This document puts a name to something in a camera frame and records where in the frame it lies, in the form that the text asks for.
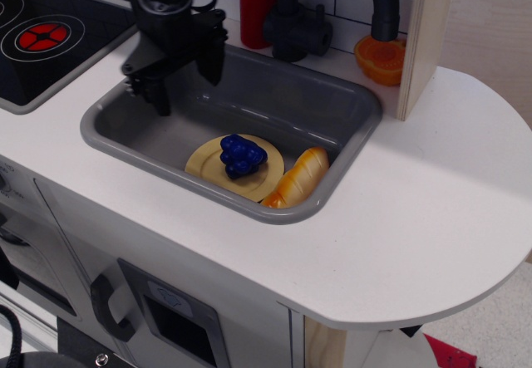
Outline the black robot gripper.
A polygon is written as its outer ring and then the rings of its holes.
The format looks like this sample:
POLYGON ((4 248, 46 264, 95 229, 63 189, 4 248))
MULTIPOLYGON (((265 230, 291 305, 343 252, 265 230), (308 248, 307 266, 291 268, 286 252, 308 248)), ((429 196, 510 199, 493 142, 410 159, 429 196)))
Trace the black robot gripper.
POLYGON ((221 81, 225 12, 206 9, 194 13, 190 0, 166 4, 154 0, 132 3, 140 41, 122 66, 133 94, 141 94, 160 116, 169 116, 165 78, 194 62, 211 85, 221 81))

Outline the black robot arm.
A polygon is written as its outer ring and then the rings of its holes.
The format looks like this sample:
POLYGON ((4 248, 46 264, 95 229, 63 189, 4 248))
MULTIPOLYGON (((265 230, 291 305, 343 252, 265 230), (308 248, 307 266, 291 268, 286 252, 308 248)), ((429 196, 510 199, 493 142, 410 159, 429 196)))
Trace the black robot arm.
POLYGON ((228 33, 217 0, 125 0, 140 39, 121 67, 127 90, 159 115, 170 114, 165 80, 191 62, 211 85, 219 84, 228 33))

